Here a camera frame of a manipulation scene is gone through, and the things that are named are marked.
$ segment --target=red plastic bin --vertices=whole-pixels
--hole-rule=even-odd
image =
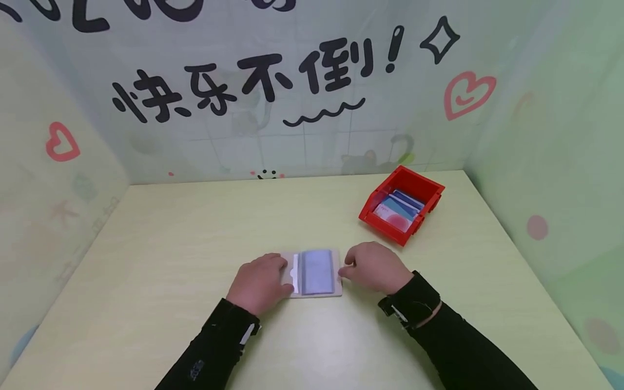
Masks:
[[[389,193],[394,190],[400,190],[409,196],[418,199],[425,204],[421,212],[418,213],[410,227],[404,233],[388,222],[382,220],[373,212],[375,208],[386,198]],[[425,216],[431,213],[437,206],[440,197],[444,191],[444,186],[429,180],[428,178],[413,172],[402,165],[394,170],[393,173],[380,184],[375,191],[368,197],[364,208],[359,213],[359,219],[366,222],[376,230],[386,235],[392,241],[401,246],[405,246],[407,240],[421,227]]]

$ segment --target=wall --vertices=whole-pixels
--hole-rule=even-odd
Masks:
[[[0,15],[0,383],[128,186],[45,61]]]
[[[4,1],[133,183],[389,172],[399,162],[418,171],[461,168],[489,118],[496,82],[509,78],[527,31],[553,3],[33,2]],[[267,54],[281,60],[264,73],[272,102],[262,82],[245,90],[253,69],[241,69]],[[292,86],[280,84],[278,72]],[[349,85],[333,80],[342,72]],[[225,85],[220,93],[231,96],[220,101],[216,90]],[[456,99],[473,87],[472,99]],[[165,102],[148,100],[154,95]],[[345,104],[354,108],[341,110]],[[340,114],[284,123],[323,110]]]
[[[616,389],[624,389],[623,11],[616,0],[553,9],[466,167]],[[543,44],[553,29],[558,38]]]

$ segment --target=card holder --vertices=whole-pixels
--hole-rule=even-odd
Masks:
[[[295,287],[290,298],[343,294],[342,279],[338,276],[341,262],[337,250],[282,252],[281,256],[288,262],[282,271],[281,282],[291,283]]]

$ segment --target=black wrist strap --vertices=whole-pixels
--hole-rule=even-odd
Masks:
[[[386,316],[396,315],[404,327],[415,326],[429,318],[440,304],[440,294],[416,271],[396,294],[379,301]]]
[[[221,332],[223,335],[227,334],[246,341],[245,335],[248,332],[250,333],[247,337],[255,336],[260,328],[258,317],[222,298],[202,326],[202,333],[206,331]]]

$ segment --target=smiley face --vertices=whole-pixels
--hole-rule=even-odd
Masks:
[[[255,176],[255,177],[259,178],[260,180],[264,180],[266,178],[278,178],[278,177],[279,178],[284,178],[284,174],[283,173],[280,173],[279,176],[276,176],[277,175],[276,171],[272,170],[271,172],[269,172],[266,169],[262,170],[262,175],[268,175],[268,177],[262,177],[262,175],[256,174],[256,171],[254,171],[254,170],[252,170],[250,172],[250,174],[251,174],[251,176]]]

